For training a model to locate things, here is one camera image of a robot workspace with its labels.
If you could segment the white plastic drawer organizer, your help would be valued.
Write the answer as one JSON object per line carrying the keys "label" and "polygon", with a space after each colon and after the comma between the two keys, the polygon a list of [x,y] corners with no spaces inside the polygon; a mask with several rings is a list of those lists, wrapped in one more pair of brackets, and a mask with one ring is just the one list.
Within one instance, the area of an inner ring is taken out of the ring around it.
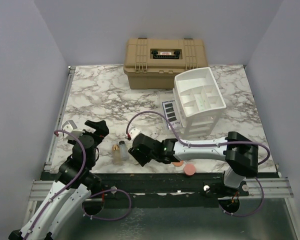
{"label": "white plastic drawer organizer", "polygon": [[183,139],[211,134],[226,103],[210,67],[195,68],[174,77],[174,100]]}

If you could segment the pink round makeup sponge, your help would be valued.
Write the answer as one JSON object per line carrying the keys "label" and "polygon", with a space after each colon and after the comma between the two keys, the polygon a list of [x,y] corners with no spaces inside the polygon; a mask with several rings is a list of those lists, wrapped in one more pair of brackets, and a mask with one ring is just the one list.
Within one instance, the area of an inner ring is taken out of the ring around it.
{"label": "pink round makeup sponge", "polygon": [[183,168],[183,172],[187,175],[187,176],[193,176],[196,173],[196,167],[193,164],[186,164]]}

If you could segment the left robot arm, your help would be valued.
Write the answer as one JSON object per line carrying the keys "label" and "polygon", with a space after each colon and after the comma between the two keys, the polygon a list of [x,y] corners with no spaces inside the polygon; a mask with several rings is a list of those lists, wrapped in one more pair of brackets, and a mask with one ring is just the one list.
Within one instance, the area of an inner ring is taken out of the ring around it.
{"label": "left robot arm", "polygon": [[59,167],[47,196],[32,218],[20,230],[10,233],[10,240],[54,240],[60,229],[83,201],[96,197],[102,187],[101,179],[91,172],[99,158],[98,145],[109,134],[106,121],[87,120],[93,132],[72,128],[72,121],[59,133],[68,135],[72,153]]}

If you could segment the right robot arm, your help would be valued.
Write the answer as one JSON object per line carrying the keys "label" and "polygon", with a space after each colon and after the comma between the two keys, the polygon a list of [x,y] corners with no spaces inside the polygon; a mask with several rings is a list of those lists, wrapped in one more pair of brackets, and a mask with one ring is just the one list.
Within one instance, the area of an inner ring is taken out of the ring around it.
{"label": "right robot arm", "polygon": [[213,140],[168,138],[158,141],[139,133],[128,153],[142,167],[152,160],[163,164],[189,160],[226,162],[229,167],[219,184],[220,191],[226,196],[236,192],[245,177],[258,175],[258,145],[235,131]]}

